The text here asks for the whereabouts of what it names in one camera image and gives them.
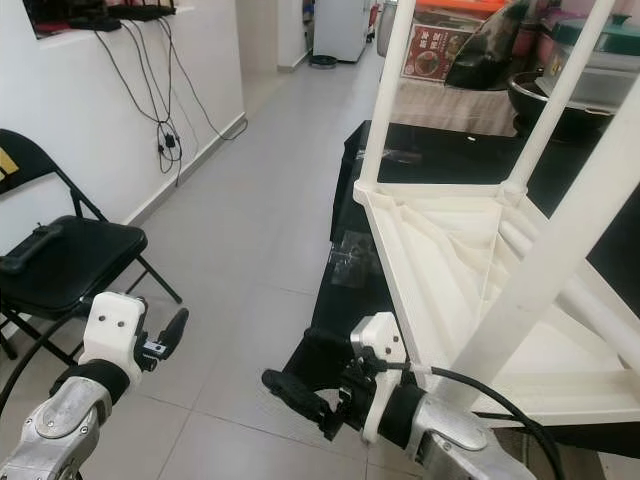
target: black table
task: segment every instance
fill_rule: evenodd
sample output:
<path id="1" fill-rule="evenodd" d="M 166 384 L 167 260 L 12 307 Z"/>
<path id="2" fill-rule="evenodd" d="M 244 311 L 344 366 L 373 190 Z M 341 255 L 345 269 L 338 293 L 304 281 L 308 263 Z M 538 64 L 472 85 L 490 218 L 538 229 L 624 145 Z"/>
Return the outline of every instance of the black table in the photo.
<path id="1" fill-rule="evenodd" d="M 316 334 L 303 338 L 284 368 L 313 390 L 339 387 L 340 374 L 353 357 L 346 340 L 362 317 L 394 311 L 389 289 L 377 265 L 364 208 L 353 201 L 353 182 L 360 175 L 368 131 L 369 122 L 365 122 L 345 142 L 333 207 L 334 252 L 325 268 L 311 322 Z M 390 151 L 381 163 L 379 181 L 497 184 L 508 176 L 524 142 L 519 138 L 392 124 L 387 136 Z M 547 147 L 529 183 L 529 197 L 543 213 L 553 213 L 590 153 L 591 147 L 563 144 Z M 337 269 L 344 267 L 336 258 L 340 257 L 341 245 L 354 234 L 360 239 L 369 238 L 371 252 L 362 255 L 361 264 L 356 268 L 357 284 L 347 285 L 340 278 L 336 281 Z M 636 191 L 589 255 L 590 262 L 636 315 L 640 315 L 637 288 L 640 254 L 636 247 L 639 241 L 640 194 Z M 336 338 L 345 342 L 332 341 Z M 551 430 L 563 443 L 640 457 L 640 446 L 633 440 L 638 438 L 640 423 Z"/>

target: baseboard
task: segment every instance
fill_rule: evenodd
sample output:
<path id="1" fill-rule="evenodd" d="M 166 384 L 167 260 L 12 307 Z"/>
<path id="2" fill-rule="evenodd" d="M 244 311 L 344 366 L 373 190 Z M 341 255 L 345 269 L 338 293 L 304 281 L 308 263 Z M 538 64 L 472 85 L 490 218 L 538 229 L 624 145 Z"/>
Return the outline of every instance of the baseboard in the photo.
<path id="1" fill-rule="evenodd" d="M 238 116 L 229 127 L 222 131 L 222 136 L 232 136 L 238 128 L 240 128 L 245 122 L 244 112 Z M 187 179 L 193 175 L 193 173 L 200 168 L 211 156 L 224 144 L 226 140 L 222 137 L 216 137 L 208 145 L 206 145 L 195 157 L 193 162 L 187 165 L 180 174 L 180 183 L 184 183 Z M 176 179 L 175 177 L 165 183 L 147 202 L 145 202 L 140 208 L 138 208 L 129 218 L 123 223 L 126 225 L 133 225 L 139 227 L 144 221 L 155 212 L 160 205 L 167 201 L 167 199 L 175 192 Z"/>
<path id="2" fill-rule="evenodd" d="M 307 50 L 307 52 L 302 55 L 298 60 L 295 61 L 295 63 L 291 66 L 285 66 L 285 65 L 278 65 L 278 72 L 279 73 L 293 73 L 295 72 L 298 67 L 300 65 L 302 65 L 302 63 L 307 59 L 307 57 L 311 54 L 311 50 Z"/>
<path id="3" fill-rule="evenodd" d="M 245 113 L 241 113 L 225 130 L 223 130 L 222 136 L 231 137 L 245 122 Z M 213 154 L 224 144 L 225 140 L 222 137 L 213 139 L 207 146 L 205 146 L 196 155 L 193 162 L 185 167 L 180 174 L 181 183 L 185 182 L 193 173 L 202 166 L 207 160 L 209 160 Z M 142 223 L 151 216 L 151 214 L 158 209 L 176 190 L 175 177 L 165 183 L 152 198 L 138 208 L 129 218 L 124 222 L 125 225 L 140 226 Z M 0 316 L 0 323 L 2 323 L 4 317 Z M 2 329 L 2 333 L 7 339 L 11 339 L 14 346 L 28 343 L 28 337 L 25 335 L 23 338 L 22 332 L 13 324 L 7 325 Z"/>

